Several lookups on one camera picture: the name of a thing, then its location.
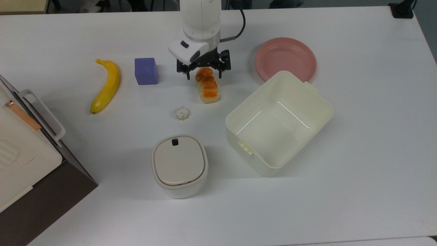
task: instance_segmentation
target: bread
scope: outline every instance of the bread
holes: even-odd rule
[[[196,73],[196,81],[199,82],[202,80],[203,77],[212,75],[212,69],[209,67],[203,67],[199,69]]]
[[[220,97],[219,88],[211,68],[203,67],[196,73],[197,88],[203,103],[213,103]]]

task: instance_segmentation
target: pink plate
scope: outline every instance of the pink plate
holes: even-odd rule
[[[255,56],[255,66],[265,81],[285,70],[305,82],[314,76],[317,63],[312,51],[302,42],[290,38],[275,38],[261,45]]]

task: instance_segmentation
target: purple cube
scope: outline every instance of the purple cube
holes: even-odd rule
[[[135,58],[135,78],[138,84],[158,84],[155,58]]]

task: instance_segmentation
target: white canister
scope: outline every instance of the white canister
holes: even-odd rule
[[[183,134],[159,141],[152,151],[156,183],[173,198],[196,194],[206,183],[208,159],[194,136]]]

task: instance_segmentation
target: yellow banana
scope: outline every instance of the yellow banana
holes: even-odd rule
[[[90,113],[92,114],[97,114],[108,105],[120,84],[120,70],[113,61],[97,59],[96,62],[106,68],[108,71],[108,78],[106,79],[105,85],[91,104]]]

